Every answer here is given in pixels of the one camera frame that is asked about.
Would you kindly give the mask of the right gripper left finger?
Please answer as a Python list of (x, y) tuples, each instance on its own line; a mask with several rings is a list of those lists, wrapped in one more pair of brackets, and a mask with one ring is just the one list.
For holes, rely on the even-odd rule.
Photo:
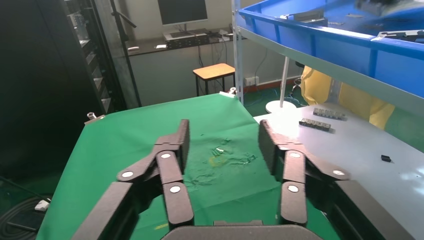
[(151, 152), (118, 173), (88, 216), (74, 240), (129, 240), (153, 199), (162, 196), (170, 231), (194, 224), (194, 211), (184, 184), (190, 147), (189, 120), (175, 133), (159, 137)]

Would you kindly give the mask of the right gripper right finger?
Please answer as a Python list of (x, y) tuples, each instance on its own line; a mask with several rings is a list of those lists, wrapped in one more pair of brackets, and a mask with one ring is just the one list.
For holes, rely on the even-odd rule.
[(279, 224), (307, 225), (307, 183), (324, 190), (350, 178), (345, 169), (313, 155), (297, 139), (277, 133), (267, 120), (259, 122), (258, 146), (269, 173), (281, 183)]

